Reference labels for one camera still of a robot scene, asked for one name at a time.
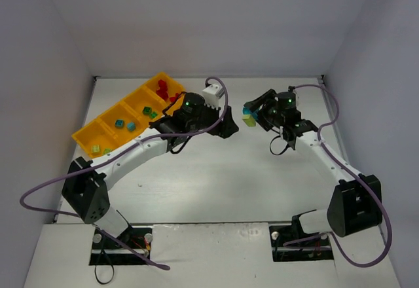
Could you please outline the cyan rounded lego piece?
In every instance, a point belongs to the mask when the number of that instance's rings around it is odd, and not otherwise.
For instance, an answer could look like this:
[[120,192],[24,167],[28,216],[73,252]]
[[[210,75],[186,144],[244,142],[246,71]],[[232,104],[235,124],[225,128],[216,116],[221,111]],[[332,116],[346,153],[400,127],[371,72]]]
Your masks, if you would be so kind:
[[254,120],[258,120],[258,116],[257,116],[257,111],[250,111],[248,108],[243,108],[242,109],[242,114],[243,115],[250,115],[253,117]]

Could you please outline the red curved lego piece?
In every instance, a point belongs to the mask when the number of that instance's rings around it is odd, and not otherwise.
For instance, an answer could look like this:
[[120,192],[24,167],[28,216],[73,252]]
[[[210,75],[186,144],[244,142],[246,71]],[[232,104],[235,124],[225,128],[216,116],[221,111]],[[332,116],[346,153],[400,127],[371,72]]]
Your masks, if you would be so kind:
[[156,94],[160,98],[162,98],[164,101],[166,101],[169,98],[168,85],[167,85],[166,81],[164,81],[164,80],[159,80],[158,81],[158,88],[156,90]]

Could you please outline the cyan small lego brick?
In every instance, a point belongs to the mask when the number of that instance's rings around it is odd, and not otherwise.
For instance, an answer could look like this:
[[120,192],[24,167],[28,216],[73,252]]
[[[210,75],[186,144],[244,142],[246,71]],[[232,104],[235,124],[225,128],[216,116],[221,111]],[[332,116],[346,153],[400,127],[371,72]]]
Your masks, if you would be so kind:
[[135,130],[135,128],[136,128],[136,125],[135,125],[133,122],[129,122],[129,123],[127,124],[127,129],[128,129],[129,131],[134,131],[134,130]]

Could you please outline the lime green lego brick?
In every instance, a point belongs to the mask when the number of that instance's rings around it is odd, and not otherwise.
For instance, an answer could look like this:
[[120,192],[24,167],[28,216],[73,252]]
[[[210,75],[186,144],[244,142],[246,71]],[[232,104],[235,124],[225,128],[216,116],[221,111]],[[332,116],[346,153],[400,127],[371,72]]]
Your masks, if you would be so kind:
[[91,146],[91,153],[92,154],[99,154],[101,151],[100,146],[99,145],[93,145]]

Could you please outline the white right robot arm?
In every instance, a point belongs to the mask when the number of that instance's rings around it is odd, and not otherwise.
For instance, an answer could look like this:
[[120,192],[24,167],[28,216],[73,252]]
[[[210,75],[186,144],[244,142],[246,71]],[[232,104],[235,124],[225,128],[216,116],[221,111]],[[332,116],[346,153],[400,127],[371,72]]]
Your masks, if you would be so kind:
[[379,225],[382,212],[381,184],[374,175],[363,175],[340,157],[331,157],[332,148],[318,137],[318,127],[302,118],[293,89],[277,93],[270,89],[244,104],[243,113],[269,131],[282,131],[287,147],[305,157],[333,188],[329,205],[293,217],[302,233],[333,232],[339,237]]

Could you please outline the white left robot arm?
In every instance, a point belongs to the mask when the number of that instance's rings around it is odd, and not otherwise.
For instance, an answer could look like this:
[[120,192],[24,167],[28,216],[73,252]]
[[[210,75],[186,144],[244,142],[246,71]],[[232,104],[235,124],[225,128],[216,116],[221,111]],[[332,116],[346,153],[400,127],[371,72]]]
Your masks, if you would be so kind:
[[238,131],[224,88],[213,84],[201,94],[185,93],[183,103],[172,115],[150,122],[142,134],[116,150],[86,161],[72,161],[62,196],[87,225],[93,225],[114,238],[131,229],[129,222],[112,208],[108,192],[123,177],[149,160],[166,153],[178,154],[192,137],[208,133],[226,139]]

